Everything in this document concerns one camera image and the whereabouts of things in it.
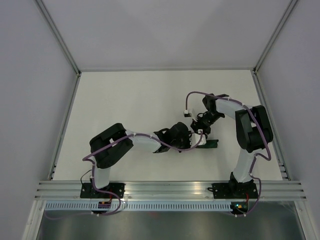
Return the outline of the dark green cloth napkin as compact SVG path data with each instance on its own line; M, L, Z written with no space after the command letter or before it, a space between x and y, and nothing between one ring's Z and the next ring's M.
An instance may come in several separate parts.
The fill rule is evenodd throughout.
M218 139L208 139L205 144L198 145L197 149L216 149L218 147Z

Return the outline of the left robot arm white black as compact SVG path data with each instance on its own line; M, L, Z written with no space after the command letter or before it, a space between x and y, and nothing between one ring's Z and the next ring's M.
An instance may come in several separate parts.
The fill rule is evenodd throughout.
M188 127L182 122L149 134L130 131L121 123L112 125L90 140L90 154L82 159L92 163L92 193L98 198L108 195L111 167L130 150L137 149L153 154L169 150L186 152L195 148L191 136Z

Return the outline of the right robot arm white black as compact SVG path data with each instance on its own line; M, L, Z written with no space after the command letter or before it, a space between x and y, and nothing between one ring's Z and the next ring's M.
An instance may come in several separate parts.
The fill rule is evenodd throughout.
M206 112L192 119L193 139L196 140L200 134L208 137L211 126L218 119L229 117L235 121L236 140L240 146L237 164L228 182L213 183L208 191L212 192L214 199L259 199L261 188L255 184L257 177L252 172L257 157L271 160L268 144L274 138L265 107L248 107L226 94L206 93L202 102Z

